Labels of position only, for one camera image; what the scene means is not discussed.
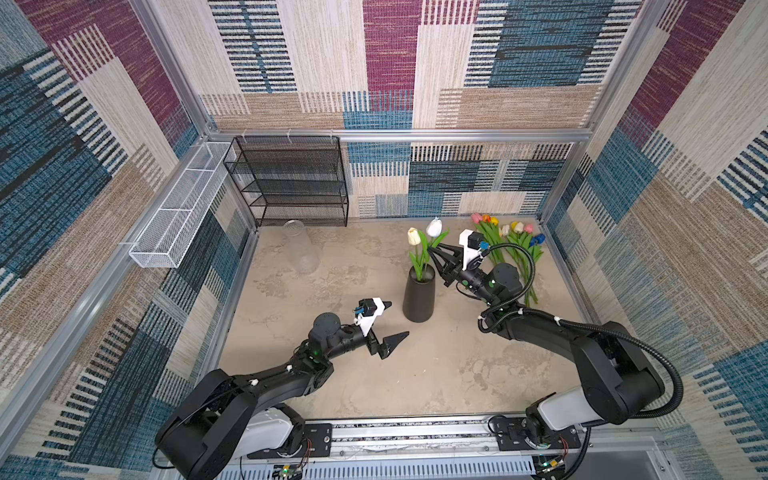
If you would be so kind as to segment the cream white tulip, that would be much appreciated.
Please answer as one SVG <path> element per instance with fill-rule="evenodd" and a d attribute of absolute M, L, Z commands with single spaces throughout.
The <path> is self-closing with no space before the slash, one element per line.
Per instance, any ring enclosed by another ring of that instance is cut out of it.
<path fill-rule="evenodd" d="M 411 247 L 409 257 L 412 268 L 416 275 L 416 280 L 421 282 L 424 280 L 424 272 L 428 264 L 428 241 L 425 233 L 415 227 L 408 229 L 407 240 Z"/>

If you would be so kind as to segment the blue tulip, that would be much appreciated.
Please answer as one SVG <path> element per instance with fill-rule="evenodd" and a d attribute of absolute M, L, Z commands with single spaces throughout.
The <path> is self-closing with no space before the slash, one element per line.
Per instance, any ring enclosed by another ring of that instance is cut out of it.
<path fill-rule="evenodd" d="M 521 236 L 522 245 L 527 248 L 531 254 L 533 260 L 537 262 L 543 254 L 543 243 L 546 241 L 546 236 L 543 233 L 533 234 L 524 232 Z M 538 296 L 535 291 L 535 287 L 531 286 L 531 289 L 525 296 L 525 303 L 527 306 L 532 306 L 538 302 Z"/>

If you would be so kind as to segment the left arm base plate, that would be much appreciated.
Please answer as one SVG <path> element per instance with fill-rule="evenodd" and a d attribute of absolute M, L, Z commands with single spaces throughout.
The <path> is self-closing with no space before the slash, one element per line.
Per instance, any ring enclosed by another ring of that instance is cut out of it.
<path fill-rule="evenodd" d="M 330 456 L 333 440 L 331 423 L 308 423 L 295 427 L 286 442 L 277 449 L 264 449 L 246 455 L 249 460 L 261 459 L 302 459 L 306 452 L 310 458 Z"/>

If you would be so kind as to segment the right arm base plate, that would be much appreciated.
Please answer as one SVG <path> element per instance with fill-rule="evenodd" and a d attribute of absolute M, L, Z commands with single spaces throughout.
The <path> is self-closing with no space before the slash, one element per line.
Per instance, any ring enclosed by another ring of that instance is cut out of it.
<path fill-rule="evenodd" d="M 525 416 L 494 415 L 487 427 L 500 451 L 578 450 L 582 445 L 575 427 L 554 431 Z"/>

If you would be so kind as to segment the pale cream tulip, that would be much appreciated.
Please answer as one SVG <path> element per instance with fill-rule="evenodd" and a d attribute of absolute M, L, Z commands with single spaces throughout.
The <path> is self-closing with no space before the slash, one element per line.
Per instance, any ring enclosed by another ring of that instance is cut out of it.
<path fill-rule="evenodd" d="M 503 237 L 503 240 L 506 243 L 513 243 L 515 245 L 519 244 L 519 236 L 523 232 L 523 230 L 518 229 L 518 222 L 514 221 L 509 224 L 503 225 L 500 230 L 500 234 Z M 506 248 L 507 253 L 510 255 L 512 260 L 518 265 L 521 266 L 522 262 L 524 260 L 522 254 L 515 248 L 507 247 Z"/>

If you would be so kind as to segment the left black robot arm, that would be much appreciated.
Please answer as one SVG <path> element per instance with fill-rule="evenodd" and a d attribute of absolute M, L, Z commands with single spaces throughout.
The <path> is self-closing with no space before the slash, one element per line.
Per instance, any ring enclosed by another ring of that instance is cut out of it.
<path fill-rule="evenodd" d="M 351 324 L 332 312 L 318 315 L 307 338 L 277 367 L 241 375 L 208 372 L 157 432 L 157 452 L 186 479 L 214 479 L 231 460 L 251 454 L 307 458 L 312 446 L 305 421 L 287 401 L 320 389 L 336 357 L 364 347 L 388 358 L 408 336 L 376 337 L 375 320 L 391 305 L 362 299 Z"/>

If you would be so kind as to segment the dark grey cylindrical vase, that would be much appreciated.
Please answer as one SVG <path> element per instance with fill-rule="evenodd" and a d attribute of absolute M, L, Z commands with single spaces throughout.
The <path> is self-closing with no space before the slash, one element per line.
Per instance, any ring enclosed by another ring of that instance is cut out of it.
<path fill-rule="evenodd" d="M 414 268 L 408 273 L 405 287 L 402 311 L 404 316 L 413 323 L 423 323 L 429 320 L 435 306 L 435 270 L 426 265 L 422 277 L 417 279 Z"/>

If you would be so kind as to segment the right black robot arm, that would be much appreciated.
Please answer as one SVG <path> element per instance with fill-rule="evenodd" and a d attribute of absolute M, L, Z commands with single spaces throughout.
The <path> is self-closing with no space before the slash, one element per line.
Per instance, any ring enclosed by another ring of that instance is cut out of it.
<path fill-rule="evenodd" d="M 521 299 L 535 274 L 521 278 L 508 263 L 484 272 L 483 260 L 497 249 L 481 233 L 465 230 L 458 245 L 433 241 L 427 251 L 446 285 L 464 285 L 485 303 L 477 321 L 481 333 L 538 346 L 575 365 L 577 387 L 526 409 L 521 428 L 532 448 L 548 447 L 574 426 L 620 425 L 664 416 L 679 406 L 681 377 L 659 351 L 619 323 L 572 322 L 525 306 Z"/>

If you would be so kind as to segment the yellow tulip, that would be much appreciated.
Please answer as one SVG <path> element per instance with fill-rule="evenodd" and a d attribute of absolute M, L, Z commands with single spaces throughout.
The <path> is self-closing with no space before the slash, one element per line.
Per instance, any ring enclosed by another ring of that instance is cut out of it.
<path fill-rule="evenodd" d="M 522 222 L 520 222 L 520 221 L 517 221 L 517 222 L 518 222 L 518 229 L 519 229 L 519 230 L 523 230 L 523 228 L 524 228 L 525 224 L 524 224 L 524 223 L 522 223 Z M 522 246 L 522 245 L 521 245 L 521 239 L 520 239 L 520 237 L 522 236 L 522 234 L 523 234 L 523 232 L 522 232 L 522 233 L 520 234 L 520 236 L 519 236 L 519 244 L 518 244 L 518 245 L 519 245 L 520 247 L 522 247 L 522 248 L 525 248 L 524 246 Z M 525 278 L 525 270 L 526 270 L 526 268 L 523 266 L 523 262 L 522 262 L 522 265 L 521 265 L 521 266 L 518 266 L 518 267 L 519 267 L 519 269 L 520 269 L 520 271 L 521 271 L 521 273 L 522 273 L 522 279 L 523 279 L 524 281 L 527 281 L 527 280 L 526 280 L 526 278 Z"/>

